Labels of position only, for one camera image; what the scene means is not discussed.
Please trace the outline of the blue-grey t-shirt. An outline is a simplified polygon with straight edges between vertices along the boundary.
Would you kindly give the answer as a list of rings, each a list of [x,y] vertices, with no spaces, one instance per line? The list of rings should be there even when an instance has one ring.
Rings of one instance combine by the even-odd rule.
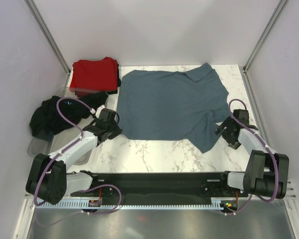
[[[205,153],[230,115],[228,95],[208,63],[185,72],[133,70],[119,91],[119,127],[129,139],[187,139]]]

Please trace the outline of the clear plastic bin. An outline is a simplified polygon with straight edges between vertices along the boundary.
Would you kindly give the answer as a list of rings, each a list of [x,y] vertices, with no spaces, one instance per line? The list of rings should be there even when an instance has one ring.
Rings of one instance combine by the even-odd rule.
[[[57,91],[56,96],[62,97],[71,97],[71,98],[81,98],[83,96],[98,93],[98,91],[85,90],[85,89],[75,89],[64,87]],[[93,117],[90,115],[87,119],[82,119],[77,125],[80,128],[84,128],[93,120]],[[48,155],[49,153],[55,152],[65,145],[67,145],[70,141],[76,138],[80,134],[80,131],[71,127],[62,131],[59,134],[44,134],[43,138],[33,137],[30,145],[27,149],[27,153],[29,156],[35,157],[36,155],[42,153]]]

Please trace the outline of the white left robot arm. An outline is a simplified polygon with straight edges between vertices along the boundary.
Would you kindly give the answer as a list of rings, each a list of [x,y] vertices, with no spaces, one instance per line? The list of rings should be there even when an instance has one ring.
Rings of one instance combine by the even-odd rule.
[[[115,111],[102,109],[74,140],[49,155],[40,153],[34,157],[25,190],[42,200],[35,203],[37,206],[45,202],[55,205],[65,195],[75,192],[89,196],[99,192],[99,183],[93,180],[91,172],[68,173],[67,170],[87,152],[120,135],[118,120]]]

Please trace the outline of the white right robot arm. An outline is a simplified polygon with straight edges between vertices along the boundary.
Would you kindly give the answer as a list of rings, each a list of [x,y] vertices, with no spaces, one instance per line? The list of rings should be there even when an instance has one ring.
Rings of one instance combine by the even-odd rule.
[[[218,190],[230,196],[236,189],[271,200],[283,199],[287,192],[289,158],[271,149],[260,137],[256,126],[249,124],[247,110],[234,110],[216,130],[232,149],[244,147],[249,161],[244,172],[225,171]]]

